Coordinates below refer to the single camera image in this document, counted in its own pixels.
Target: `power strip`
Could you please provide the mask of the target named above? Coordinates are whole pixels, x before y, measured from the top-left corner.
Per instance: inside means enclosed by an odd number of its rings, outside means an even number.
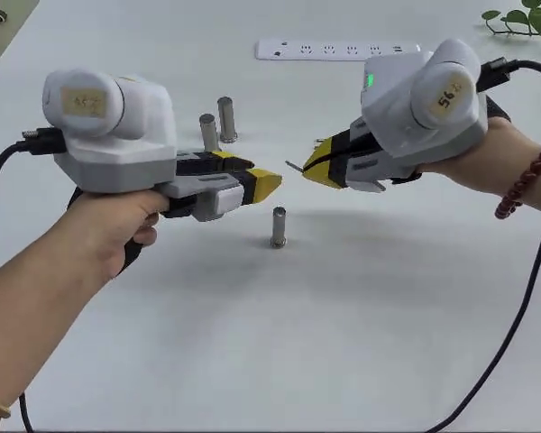
[[[370,57],[419,52],[413,42],[289,41],[261,39],[256,44],[259,60],[361,61]]]

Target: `wrist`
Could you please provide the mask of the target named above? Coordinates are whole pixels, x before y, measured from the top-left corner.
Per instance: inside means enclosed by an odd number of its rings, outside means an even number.
[[[76,233],[71,227],[66,227],[62,219],[34,246],[40,250],[37,256],[48,257],[48,265],[64,270],[69,281],[80,290],[94,295],[111,280],[106,274],[97,239]]]

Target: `human hand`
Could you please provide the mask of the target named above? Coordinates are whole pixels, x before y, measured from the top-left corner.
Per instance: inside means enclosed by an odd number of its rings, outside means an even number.
[[[492,117],[482,143],[460,156],[419,169],[442,174],[476,191],[503,196],[540,152],[541,146],[507,119]]]
[[[131,239],[142,246],[156,241],[154,226],[169,201],[154,191],[127,194],[82,194],[52,228],[79,253],[100,266],[103,282],[124,267],[124,245]]]

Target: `label sticker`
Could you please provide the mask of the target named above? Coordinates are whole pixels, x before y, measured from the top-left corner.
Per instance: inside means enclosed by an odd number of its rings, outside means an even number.
[[[440,119],[447,117],[470,90],[469,79],[455,72],[447,80],[447,85],[437,94],[435,100],[431,103],[429,111]]]
[[[62,112],[79,117],[106,116],[107,94],[99,88],[62,88]]]

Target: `metal peg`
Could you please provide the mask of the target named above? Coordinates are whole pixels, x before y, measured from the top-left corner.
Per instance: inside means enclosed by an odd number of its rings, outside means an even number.
[[[234,143],[238,138],[234,127],[233,100],[230,97],[218,99],[218,115],[220,117],[220,141]]]
[[[273,248],[282,248],[287,243],[285,237],[285,222],[287,219],[287,210],[284,207],[275,207],[272,210],[272,238],[270,246]]]
[[[215,152],[218,148],[218,136],[216,135],[216,121],[211,114],[201,115],[198,118],[200,122],[200,132],[202,133],[202,141],[205,145],[205,151]]]

